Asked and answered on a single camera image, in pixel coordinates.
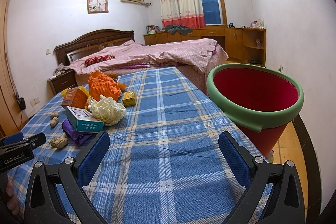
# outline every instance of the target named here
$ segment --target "crumpled white plastic bag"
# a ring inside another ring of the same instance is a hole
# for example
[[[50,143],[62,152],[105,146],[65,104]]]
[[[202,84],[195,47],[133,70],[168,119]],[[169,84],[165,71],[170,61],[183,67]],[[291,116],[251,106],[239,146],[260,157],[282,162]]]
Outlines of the crumpled white plastic bag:
[[[113,126],[126,115],[126,108],[111,97],[105,97],[101,94],[99,102],[92,97],[89,98],[88,102],[88,108],[92,115],[103,121],[106,126]]]

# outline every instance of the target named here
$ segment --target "purple package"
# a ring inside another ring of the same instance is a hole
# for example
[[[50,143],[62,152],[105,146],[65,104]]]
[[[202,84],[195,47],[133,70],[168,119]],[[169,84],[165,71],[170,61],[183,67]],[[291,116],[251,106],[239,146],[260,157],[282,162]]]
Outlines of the purple package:
[[[85,141],[92,135],[92,133],[76,131],[67,118],[62,124],[62,129],[64,133],[73,139],[79,146],[85,143]]]

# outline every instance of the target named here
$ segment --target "checkered quilt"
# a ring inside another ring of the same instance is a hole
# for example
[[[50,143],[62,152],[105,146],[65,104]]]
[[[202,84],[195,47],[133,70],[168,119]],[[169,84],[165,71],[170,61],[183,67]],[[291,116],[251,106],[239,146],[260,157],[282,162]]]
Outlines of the checkered quilt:
[[[116,125],[105,127],[110,148],[84,191],[107,223],[222,223],[241,197],[240,186],[218,148],[218,135],[229,131],[253,156],[261,155],[223,112],[174,67],[123,75],[119,82],[136,90],[137,104]],[[65,110],[58,94],[30,119],[26,137],[43,132],[47,142],[35,158],[9,172],[21,214],[34,162],[57,164],[81,147],[72,140],[59,150],[48,141],[64,136]],[[60,111],[50,128],[49,115]],[[66,210],[77,217],[58,187]],[[251,223],[266,204],[267,186]]]

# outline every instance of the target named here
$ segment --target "bride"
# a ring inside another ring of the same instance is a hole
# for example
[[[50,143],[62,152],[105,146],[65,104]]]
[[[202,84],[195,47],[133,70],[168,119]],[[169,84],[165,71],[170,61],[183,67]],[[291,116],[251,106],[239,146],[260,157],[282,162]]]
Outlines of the bride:
[[[90,0],[89,7],[90,11],[99,11],[98,0]]]

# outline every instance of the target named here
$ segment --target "wooden headboard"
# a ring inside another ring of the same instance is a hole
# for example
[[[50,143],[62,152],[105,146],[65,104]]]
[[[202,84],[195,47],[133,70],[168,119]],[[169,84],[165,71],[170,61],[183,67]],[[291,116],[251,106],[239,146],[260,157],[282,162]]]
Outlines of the wooden headboard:
[[[96,30],[74,41],[56,46],[58,64],[69,65],[70,61],[98,52],[105,47],[119,46],[128,40],[134,41],[134,31]]]

